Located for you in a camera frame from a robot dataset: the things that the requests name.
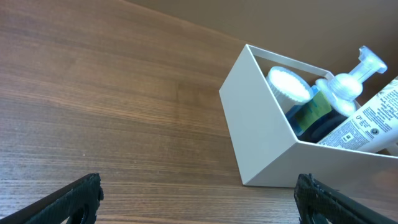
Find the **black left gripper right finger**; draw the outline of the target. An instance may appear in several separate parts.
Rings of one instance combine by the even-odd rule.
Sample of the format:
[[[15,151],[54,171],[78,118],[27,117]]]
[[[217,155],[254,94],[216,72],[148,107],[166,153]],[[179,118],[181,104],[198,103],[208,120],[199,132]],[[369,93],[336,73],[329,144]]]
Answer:
[[[397,224],[313,178],[300,174],[294,188],[300,224]]]

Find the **white lidded blue jar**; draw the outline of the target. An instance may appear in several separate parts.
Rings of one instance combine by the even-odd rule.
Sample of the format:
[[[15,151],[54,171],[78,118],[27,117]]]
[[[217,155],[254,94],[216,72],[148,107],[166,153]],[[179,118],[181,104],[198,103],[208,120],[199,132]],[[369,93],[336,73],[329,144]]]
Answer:
[[[314,96],[312,88],[303,78],[284,67],[272,67],[266,81],[287,119]]]

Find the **clear pump spray bottle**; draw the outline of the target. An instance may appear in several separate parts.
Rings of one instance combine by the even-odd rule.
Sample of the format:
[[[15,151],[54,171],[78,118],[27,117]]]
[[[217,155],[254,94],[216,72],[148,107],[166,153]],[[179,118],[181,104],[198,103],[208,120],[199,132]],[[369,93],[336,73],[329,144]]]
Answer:
[[[359,48],[359,61],[348,73],[316,80],[313,98],[289,119],[299,140],[317,143],[331,133],[357,110],[355,99],[362,94],[363,83],[387,70],[385,62],[366,46]]]

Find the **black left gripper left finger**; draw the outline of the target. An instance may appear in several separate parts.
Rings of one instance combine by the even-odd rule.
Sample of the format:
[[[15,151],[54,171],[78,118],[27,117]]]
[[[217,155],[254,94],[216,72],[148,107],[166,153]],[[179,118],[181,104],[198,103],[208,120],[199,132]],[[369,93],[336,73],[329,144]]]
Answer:
[[[68,184],[35,203],[1,219],[1,224],[95,223],[104,199],[99,173]]]

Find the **white squeeze tube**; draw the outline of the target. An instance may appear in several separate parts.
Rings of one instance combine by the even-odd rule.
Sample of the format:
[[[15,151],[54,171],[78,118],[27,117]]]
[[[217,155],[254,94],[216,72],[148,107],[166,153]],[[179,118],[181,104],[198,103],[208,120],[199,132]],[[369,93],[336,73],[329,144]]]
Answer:
[[[396,156],[397,79],[393,79],[318,143],[371,153],[387,149]]]

